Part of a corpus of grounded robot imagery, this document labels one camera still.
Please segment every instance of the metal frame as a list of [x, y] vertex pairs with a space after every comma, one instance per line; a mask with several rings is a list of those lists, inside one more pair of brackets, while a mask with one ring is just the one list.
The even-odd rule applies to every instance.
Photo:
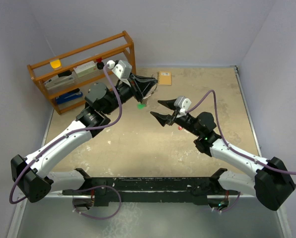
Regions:
[[[249, 109], [248, 109], [248, 106], [247, 106], [247, 102], [246, 102], [246, 99], [245, 99], [245, 96], [244, 96], [244, 91], [243, 91], [243, 88], [242, 88], [242, 85], [241, 85], [241, 82], [240, 82], [240, 78], [239, 78], [239, 75], [238, 75], [238, 69], [237, 69], [236, 66], [231, 66], [231, 67], [235, 71], [235, 76], [236, 76], [236, 79], [237, 79], [237, 82], [238, 82], [238, 85], [239, 85], [239, 88], [240, 88], [240, 91], [241, 91], [243, 103], [244, 103], [246, 113], [247, 113], [247, 117], [248, 117], [251, 129], [252, 129], [252, 132], [253, 132], [253, 136], [254, 136], [254, 139], [255, 139], [258, 154], [259, 154], [259, 156], [262, 156], [261, 150], [260, 150], [260, 147], [259, 147], [259, 144], [258, 144], [257, 136], [256, 136], [256, 133], [255, 133], [255, 129], [254, 129], [254, 126], [253, 126], [253, 121], [252, 121], [252, 118], [251, 118], [251, 115], [250, 115], [250, 112], [249, 112]], [[54, 112], [54, 110], [52, 110], [52, 113], [50, 115], [46, 130], [45, 130], [45, 134], [43, 136], [42, 146], [44, 146], [44, 144], [45, 144], [45, 140], [46, 140], [49, 128], [50, 128], [53, 112]], [[63, 198], [63, 197], [65, 197], [65, 198], [70, 198], [70, 199], [72, 199], [72, 198], [90, 198], [90, 196], [85, 196], [85, 195], [74, 195], [74, 196], [65, 195], [64, 196], [60, 192], [49, 193], [46, 197], [49, 197], [49, 198], [58, 198], [58, 197]], [[218, 198], [219, 199], [219, 198], [223, 198], [223, 197], [224, 196], [222, 196], [222, 195], [208, 195], [207, 196], [208, 199], [210, 199], [210, 198]], [[242, 195], [241, 197], [242, 198], [249, 198], [249, 197], [252, 197], [252, 196]], [[15, 209], [15, 213], [13, 215], [12, 222], [11, 222], [11, 225], [10, 225], [10, 228], [9, 228], [7, 238], [15, 238], [15, 237], [17, 237], [17, 234], [18, 234], [18, 231], [19, 231], [19, 228], [20, 228], [20, 224], [21, 224], [21, 221], [22, 221], [22, 216], [23, 216], [23, 212], [24, 212], [24, 209], [25, 209], [25, 205], [26, 205], [26, 200], [24, 200], [24, 201], [17, 204], [16, 209]], [[281, 225], [284, 237], [285, 238], [292, 238], [293, 235], [292, 235], [292, 232], [290, 230], [290, 226], [289, 226], [288, 219], [287, 219], [287, 213], [286, 213], [286, 209], [285, 209], [284, 205], [281, 206], [278, 209], [277, 215], [278, 215], [278, 218], [279, 218], [279, 221], [280, 221], [280, 225]]]
[[[140, 203], [193, 203], [195, 205], [208, 205], [208, 195], [224, 196], [218, 177], [226, 169], [218, 169], [211, 177], [89, 177], [83, 169], [76, 169], [85, 178], [81, 190], [94, 186], [110, 186], [118, 190], [123, 202]], [[110, 202], [118, 202], [115, 192], [102, 188], [96, 191], [96, 203], [94, 206], [108, 206]], [[90, 195], [90, 191], [78, 192], [63, 190], [63, 195]]]
[[[257, 136], [256, 136], [256, 133], [255, 133], [253, 121], [252, 121], [251, 115], [249, 113], [249, 109], [248, 109], [247, 102], [246, 102], [246, 99], [245, 99], [245, 96], [244, 96], [244, 91], [243, 91], [243, 88], [242, 88], [242, 84], [241, 84], [241, 81], [240, 81], [240, 78], [239, 78], [239, 75], [238, 75], [238, 69], [237, 69], [236, 66], [234, 67], [234, 71], [235, 71], [238, 86], [240, 88], [241, 95], [242, 95], [242, 98], [243, 98], [243, 103], [244, 103], [244, 106], [245, 106], [245, 109], [246, 109], [247, 117], [248, 117], [249, 123], [251, 125], [251, 129], [252, 129], [252, 132], [253, 132], [253, 136], [254, 136], [257, 151], [258, 151], [258, 155], [262, 156], [261, 149], [259, 147]], [[280, 221], [280, 224], [281, 224], [281, 227], [282, 227], [282, 230], [283, 230], [284, 237], [285, 238], [292, 238], [293, 235], [292, 235], [292, 231], [290, 229], [289, 223], [288, 223], [287, 212], [286, 212], [286, 208], [285, 208], [284, 205], [282, 205], [277, 210], [277, 215], [278, 215], [278, 219]]]

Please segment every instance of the yellow notebook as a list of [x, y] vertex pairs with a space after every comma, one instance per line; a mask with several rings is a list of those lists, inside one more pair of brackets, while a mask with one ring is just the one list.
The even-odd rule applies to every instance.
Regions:
[[158, 72], [158, 83], [160, 85], [171, 85], [171, 72]]

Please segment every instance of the orange wooden shelf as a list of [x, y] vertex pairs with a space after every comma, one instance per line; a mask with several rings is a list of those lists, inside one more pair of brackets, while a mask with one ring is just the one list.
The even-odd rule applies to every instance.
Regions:
[[[100, 46], [102, 44], [105, 44], [107, 42], [110, 42], [110, 41], [113, 41], [113, 40], [116, 40], [116, 39], [122, 38], [122, 37], [124, 37], [124, 39], [127, 42], [126, 44], [124, 44], [122, 46], [113, 48], [113, 49], [108, 50], [106, 52], [97, 54], [95, 56], [92, 56], [92, 57], [89, 57], [87, 59], [81, 60], [79, 62], [73, 63], [71, 65], [62, 67], [62, 68], [60, 68], [58, 70], [53, 70], [53, 71], [48, 72], [48, 73], [46, 73], [46, 74], [44, 74], [42, 76], [38, 76], [38, 77], [35, 76], [35, 72], [34, 72], [35, 69], [47, 65], [51, 61], [53, 61], [55, 59], [61, 60], [61, 59], [64, 59], [66, 57], [73, 56], [73, 55], [78, 54], [80, 52], [89, 50], [89, 49], [94, 48], [94, 47], [98, 47], [98, 46]], [[123, 53], [125, 55], [126, 59], [128, 60], [128, 62], [133, 67], [132, 73], [136, 74], [134, 42], [133, 42], [132, 38], [128, 35], [128, 33], [126, 31], [123, 31], [122, 33], [119, 33], [119, 34], [117, 34], [115, 36], [111, 36], [111, 37], [108, 37], [106, 39], [94, 42], [94, 43], [89, 44], [87, 46], [83, 46], [81, 48], [75, 49], [73, 51], [64, 53], [62, 55], [59, 55], [59, 56], [44, 60], [42, 62], [33, 64], [33, 65], [28, 65], [27, 68], [28, 68], [28, 71], [30, 73], [30, 77], [31, 77], [32, 81], [35, 83], [35, 85], [40, 89], [40, 91], [46, 97], [46, 99], [52, 104], [53, 108], [57, 111], [57, 113], [62, 114], [62, 113], [67, 112], [67, 111], [69, 111], [69, 110], [71, 110], [73, 108], [76, 108], [76, 107], [79, 107], [79, 106], [83, 105], [85, 103], [85, 100], [80, 101], [78, 103], [75, 103], [75, 104], [73, 104], [73, 105], [71, 105], [69, 107], [60, 109], [59, 106], [57, 105], [56, 101], [55, 101], [56, 97], [105, 77], [104, 73], [102, 72], [102, 70], [99, 70], [99, 73], [97, 73], [97, 75], [83, 76], [81, 78], [76, 79], [76, 81], [74, 82], [73, 85], [63, 87], [63, 88], [59, 87], [60, 89], [54, 89], [54, 90], [50, 90], [50, 91], [48, 91], [45, 88], [44, 82], [47, 81], [48, 79], [52, 78], [53, 76], [61, 73], [61, 72], [64, 72], [64, 71], [67, 71], [67, 70], [73, 71], [75, 67], [77, 67], [77, 66], [79, 66], [81, 64], [84, 64], [84, 63], [87, 63], [87, 62], [90, 62], [90, 61], [95, 61], [96, 59], [99, 59], [99, 58], [102, 58], [102, 60], [104, 60], [106, 58], [112, 57], [112, 56], [120, 54], [120, 53]]]

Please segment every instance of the beige table surface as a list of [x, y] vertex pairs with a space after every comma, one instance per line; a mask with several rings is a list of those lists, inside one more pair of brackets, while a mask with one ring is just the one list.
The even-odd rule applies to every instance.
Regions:
[[[239, 172], [221, 160], [199, 153], [193, 143], [194, 135], [178, 130], [176, 124], [162, 127], [149, 113], [171, 113], [157, 100], [180, 95], [195, 105], [209, 89], [217, 94], [220, 124], [227, 140], [257, 154], [233, 68], [138, 68], [137, 74], [157, 76], [158, 71], [172, 72], [172, 86], [159, 85], [143, 109], [137, 108], [134, 98], [130, 99], [123, 104], [122, 118], [115, 126], [74, 149], [53, 171], [83, 168], [92, 177], [207, 177], [219, 168]], [[82, 109], [61, 116], [54, 112], [46, 142], [61, 133]], [[197, 116], [203, 111], [214, 115], [212, 94], [191, 114]], [[109, 118], [113, 121], [117, 115], [115, 110]]]

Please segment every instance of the purple cable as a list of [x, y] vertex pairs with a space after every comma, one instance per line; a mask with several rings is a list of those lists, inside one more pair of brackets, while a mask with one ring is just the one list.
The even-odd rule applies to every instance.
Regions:
[[[204, 97], [190, 110], [187, 111], [187, 113], [195, 110], [204, 100], [205, 98], [210, 94], [210, 93], [213, 93], [213, 98], [214, 98], [214, 111], [215, 111], [215, 115], [216, 115], [216, 121], [217, 121], [217, 125], [218, 125], [218, 129], [219, 129], [219, 132], [220, 132], [220, 135], [222, 137], [222, 140], [224, 142], [224, 144], [231, 150], [233, 151], [235, 154], [237, 155], [240, 155], [246, 159], [249, 159], [253, 162], [255, 162], [255, 159], [241, 153], [241, 152], [238, 152], [237, 150], [233, 149], [232, 147], [229, 146], [229, 143], [226, 141], [225, 137], [223, 136], [223, 133], [222, 133], [222, 130], [221, 130], [221, 127], [220, 127], [220, 123], [219, 123], [219, 117], [218, 117], [218, 108], [217, 108], [217, 97], [216, 97], [216, 93], [213, 89], [211, 89], [210, 91], [208, 91]], [[257, 161], [257, 163], [261, 166], [264, 166], [265, 168], [269, 169], [269, 170], [272, 170], [272, 171], [275, 171], [275, 172], [278, 172], [278, 173], [282, 173], [282, 174], [287, 174], [287, 175], [296, 175], [296, 172], [292, 172], [292, 171], [285, 171], [285, 170], [279, 170], [279, 169], [275, 169], [273, 167], [270, 167], [268, 165], [265, 165], [264, 163], [260, 162], [260, 161]]]
[[236, 205], [236, 203], [238, 202], [240, 195], [241, 195], [241, 193], [239, 192], [238, 195], [237, 195], [236, 200], [235, 200], [235, 201], [233, 202], [233, 204], [230, 205], [228, 208], [226, 208], [226, 209], [224, 209], [224, 210], [214, 209], [214, 211], [218, 211], [218, 212], [227, 212], [227, 211], [231, 210], [231, 209]]
[[[104, 128], [107, 128], [107, 127], [110, 127], [110, 126], [113, 126], [115, 125], [119, 120], [120, 118], [122, 117], [122, 113], [123, 113], [123, 109], [122, 109], [122, 102], [120, 100], [120, 97], [118, 95], [118, 92], [115, 88], [115, 85], [113, 84], [112, 80], [110, 79], [108, 73], [107, 73], [107, 65], [104, 66], [103, 68], [103, 71], [104, 71], [104, 74], [109, 82], [109, 84], [112, 86], [113, 88], [113, 92], [117, 98], [117, 102], [118, 102], [118, 106], [119, 106], [119, 114], [118, 114], [118, 117], [116, 118], [116, 120], [114, 120], [112, 123], [110, 124], [107, 124], [107, 125], [100, 125], [100, 126], [96, 126], [96, 127], [88, 127], [88, 128], [81, 128], [81, 129], [76, 129], [76, 130], [72, 130], [70, 132], [67, 133], [67, 136], [70, 136], [76, 132], [80, 132], [80, 131], [88, 131], [88, 130], [99, 130], [99, 129], [104, 129]], [[37, 156], [36, 156], [36, 159], [39, 159], [43, 154], [45, 154], [45, 152], [47, 152], [49, 149], [51, 149], [53, 146], [55, 146], [57, 143], [59, 143], [61, 140], [65, 139], [66, 137], [65, 136], [61, 136], [60, 138], [58, 138], [57, 140], [53, 141], [50, 145], [48, 145], [47, 147], [45, 147]], [[26, 197], [23, 197], [17, 201], [13, 201], [12, 200], [12, 197], [13, 197], [13, 193], [14, 193], [14, 190], [15, 188], [17, 187], [20, 179], [23, 177], [23, 175], [25, 174], [25, 172], [35, 163], [36, 161], [35, 160], [32, 160], [22, 171], [21, 173], [19, 174], [19, 176], [17, 177], [17, 179], [15, 180], [14, 184], [12, 185], [12, 188], [11, 188], [11, 191], [10, 191], [10, 195], [9, 195], [9, 202], [11, 204], [17, 204], [21, 201], [23, 201]]]
[[115, 193], [117, 193], [117, 195], [118, 195], [118, 199], [119, 199], [118, 208], [117, 208], [117, 210], [112, 215], [107, 216], [107, 217], [95, 217], [95, 216], [91, 216], [91, 215], [85, 214], [85, 213], [81, 212], [80, 210], [78, 210], [77, 207], [74, 206], [74, 202], [72, 203], [73, 204], [73, 208], [80, 215], [85, 216], [85, 217], [88, 217], [88, 218], [91, 218], [91, 219], [94, 219], [94, 220], [106, 220], [106, 219], [109, 219], [109, 218], [112, 218], [113, 216], [115, 216], [119, 212], [119, 210], [120, 210], [120, 208], [122, 206], [122, 198], [121, 198], [119, 192], [116, 189], [114, 189], [113, 187], [107, 186], [107, 185], [100, 185], [100, 186], [95, 186], [95, 187], [91, 187], [91, 188], [87, 188], [87, 189], [81, 189], [81, 190], [74, 190], [74, 191], [75, 192], [86, 192], [86, 191], [90, 191], [90, 190], [97, 189], [97, 188], [102, 188], [102, 187], [109, 188], [109, 189], [113, 190]]

